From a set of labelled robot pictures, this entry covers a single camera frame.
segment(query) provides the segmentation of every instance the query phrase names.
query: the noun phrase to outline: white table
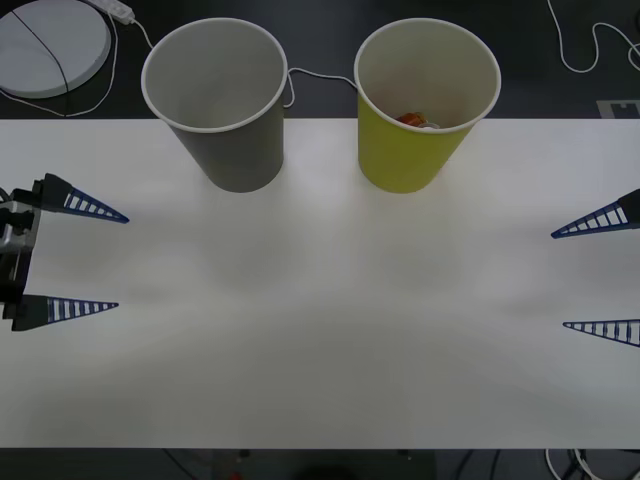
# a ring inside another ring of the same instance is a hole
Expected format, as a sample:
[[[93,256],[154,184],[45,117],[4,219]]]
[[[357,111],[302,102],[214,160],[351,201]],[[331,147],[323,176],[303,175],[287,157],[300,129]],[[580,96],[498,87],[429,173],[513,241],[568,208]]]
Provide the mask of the white table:
[[[288,120],[266,188],[209,183],[159,121],[0,122],[0,179],[131,218],[43,215],[28,293],[119,308],[0,322],[0,447],[640,447],[640,233],[553,240],[640,187],[640,122],[486,120],[411,195],[355,120]]]

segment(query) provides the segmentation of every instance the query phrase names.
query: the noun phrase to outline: white device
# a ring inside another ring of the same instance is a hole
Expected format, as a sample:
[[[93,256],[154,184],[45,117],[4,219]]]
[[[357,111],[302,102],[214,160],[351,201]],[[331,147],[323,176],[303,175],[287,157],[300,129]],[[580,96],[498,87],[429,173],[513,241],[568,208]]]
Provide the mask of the white device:
[[[38,0],[15,12],[58,59],[69,90],[89,80],[109,55],[109,28],[100,13],[86,3]],[[0,19],[0,89],[23,98],[66,92],[51,54],[12,12]]]
[[[111,16],[122,23],[123,25],[129,25],[135,19],[133,10],[128,5],[125,5],[118,0],[84,0],[89,5],[93,5],[102,13],[111,14]]]

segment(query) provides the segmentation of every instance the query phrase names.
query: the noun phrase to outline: cable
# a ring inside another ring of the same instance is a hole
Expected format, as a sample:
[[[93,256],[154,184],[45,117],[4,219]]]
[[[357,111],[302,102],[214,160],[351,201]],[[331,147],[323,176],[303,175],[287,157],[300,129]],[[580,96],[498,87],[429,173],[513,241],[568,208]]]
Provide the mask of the cable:
[[[310,72],[309,70],[305,70],[304,68],[298,68],[298,67],[290,68],[289,71],[287,72],[287,77],[289,78],[289,87],[291,88],[291,101],[287,103],[284,106],[284,108],[290,108],[296,101],[296,92],[293,90],[293,81],[291,80],[291,74],[295,72],[302,72],[302,73],[306,73],[307,75],[311,75],[312,77],[326,78],[329,80],[342,80],[344,82],[347,82],[356,90],[358,90],[358,87],[356,86],[356,84],[353,83],[353,81],[349,80],[347,77],[341,77],[339,75],[322,75],[320,73]]]
[[[454,472],[453,476],[451,477],[452,480],[460,480],[460,476],[462,475],[462,471],[464,470],[464,467],[467,464],[467,462],[469,462],[469,459],[471,458],[471,455],[473,455],[474,451],[475,450],[469,450],[466,453],[466,455],[462,458],[462,460],[458,464],[458,468],[456,468],[456,471]]]
[[[104,94],[104,96],[92,108],[90,108],[89,110],[84,110],[82,112],[71,113],[71,114],[66,114],[66,113],[62,114],[62,113],[56,112],[54,110],[50,110],[50,109],[45,108],[45,107],[41,107],[40,105],[36,105],[34,103],[27,102],[27,101],[22,100],[20,98],[16,98],[13,95],[9,95],[4,90],[0,90],[0,93],[2,95],[4,95],[5,97],[7,97],[9,100],[13,100],[14,102],[18,102],[18,103],[23,103],[25,105],[29,105],[30,107],[37,108],[38,110],[43,110],[45,112],[52,113],[53,115],[56,115],[58,117],[63,117],[63,118],[79,117],[80,115],[85,115],[87,113],[93,112],[96,108],[98,108],[100,105],[102,105],[102,102],[104,102],[107,99],[107,97],[109,96],[109,93],[111,92],[111,87],[113,86],[113,79],[116,76],[116,60],[118,58],[118,30],[116,29],[116,24],[113,22],[113,17],[111,16],[111,14],[109,12],[107,12],[107,16],[109,17],[109,20],[111,21],[111,27],[113,28],[113,36],[115,37],[115,42],[114,42],[114,46],[113,46],[113,64],[111,66],[111,80],[109,80],[109,87],[107,88],[107,91]],[[67,86],[67,100],[68,100],[68,95],[69,95],[69,90],[68,90],[68,86]]]
[[[493,462],[491,462],[491,473],[489,474],[489,480],[493,480],[496,476],[496,467],[498,466],[498,459],[500,458],[500,452],[502,452],[502,450],[496,450],[496,454],[493,456]]]
[[[558,475],[558,472],[556,472],[556,470],[553,468],[553,465],[551,464],[551,458],[549,458],[548,448],[544,451],[544,459],[547,462],[547,468],[549,469],[549,472],[551,473],[553,478],[555,478],[556,480],[562,480],[562,478],[560,478],[560,475]]]
[[[16,17],[18,19],[18,21],[22,25],[24,25],[24,28],[26,28],[27,30],[29,30],[31,32],[31,34],[36,38],[36,40],[38,40],[42,44],[42,46],[45,48],[45,50],[47,52],[49,52],[49,55],[51,55],[51,58],[53,58],[53,61],[56,62],[56,65],[58,66],[58,69],[60,70],[60,75],[62,75],[62,81],[64,82],[64,89],[65,89],[65,94],[66,94],[66,97],[64,99],[64,116],[66,117],[67,113],[69,113],[69,83],[67,82],[67,76],[64,74],[64,70],[62,69],[62,65],[60,65],[60,62],[58,61],[58,58],[53,54],[51,49],[49,49],[49,47],[47,47],[47,44],[42,41],[42,39],[36,34],[36,32],[31,30],[31,27],[29,27],[29,25],[27,25],[25,23],[25,21],[22,20],[22,18],[20,18],[20,16],[16,13],[16,11],[15,10],[11,10],[11,13],[13,13],[13,16]]]
[[[163,449],[162,449],[162,451],[163,451],[164,453],[166,453],[166,454],[167,454],[167,456],[171,459],[171,461],[172,461],[173,463],[175,463],[176,467],[178,467],[180,470],[182,470],[182,472],[183,472],[187,477],[189,477],[191,480],[198,480],[198,479],[196,478],[196,476],[195,476],[195,475],[193,475],[191,472],[189,472],[189,470],[187,470],[186,468],[184,468],[184,467],[182,466],[182,464],[181,464],[178,460],[176,460],[176,459],[175,459],[175,457],[174,457],[173,455],[171,455],[171,453],[169,452],[169,450],[167,450],[166,448],[163,448]]]
[[[142,30],[142,34],[144,35],[144,39],[147,41],[147,45],[149,45],[149,48],[153,50],[153,43],[151,43],[151,40],[149,40],[149,35],[147,35],[147,31],[144,29],[142,24],[135,18],[131,19],[131,23],[135,23],[140,28],[140,30]]]
[[[587,463],[582,459],[582,455],[580,454],[580,450],[574,449],[573,453],[576,456],[576,460],[578,461],[578,463],[580,464],[580,466],[582,467],[582,469],[585,471],[585,473],[588,475],[588,477],[591,480],[602,480],[600,477],[598,477],[597,475],[594,475],[594,473],[591,471],[591,469],[589,468],[589,465],[587,465]]]
[[[593,41],[594,41],[595,46],[596,46],[596,58],[593,60],[593,65],[591,65],[589,68],[587,68],[585,70],[578,70],[576,68],[573,68],[573,67],[569,66],[567,61],[564,59],[564,45],[562,44],[562,31],[560,30],[560,24],[558,23],[558,19],[556,18],[556,14],[553,11],[553,7],[551,6],[551,0],[547,0],[547,5],[549,6],[549,12],[551,12],[551,16],[553,17],[553,21],[556,24],[556,30],[558,31],[558,40],[560,41],[560,59],[562,60],[562,63],[564,64],[564,66],[567,67],[569,70],[571,70],[574,73],[587,73],[587,72],[590,72],[591,70],[593,70],[594,68],[596,68],[596,65],[598,64],[598,60],[600,60],[600,46],[598,45],[598,37],[596,35],[596,27],[609,27],[613,31],[617,32],[622,38],[624,38],[624,40],[631,46],[631,48],[629,48],[629,51],[627,52],[627,57],[629,59],[629,63],[631,64],[631,66],[633,68],[635,68],[636,70],[638,70],[640,72],[640,67],[638,65],[636,65],[635,62],[632,59],[633,52],[635,52],[636,55],[638,56],[638,59],[640,59],[640,50],[638,50],[638,48],[637,48],[637,47],[640,46],[640,43],[634,44],[631,40],[629,40],[629,37],[627,37],[624,33],[622,33],[621,30],[619,30],[618,28],[614,27],[613,25],[610,25],[608,23],[602,23],[602,22],[594,23],[593,26],[591,27],[591,33],[593,34]]]
[[[572,450],[567,450],[567,453],[569,454],[569,466],[564,471],[564,474],[562,475],[562,480],[569,480],[571,478],[571,476],[574,473],[576,473],[577,470],[580,469],[580,465],[578,465],[576,457],[575,457],[575,455],[573,455],[573,451]]]

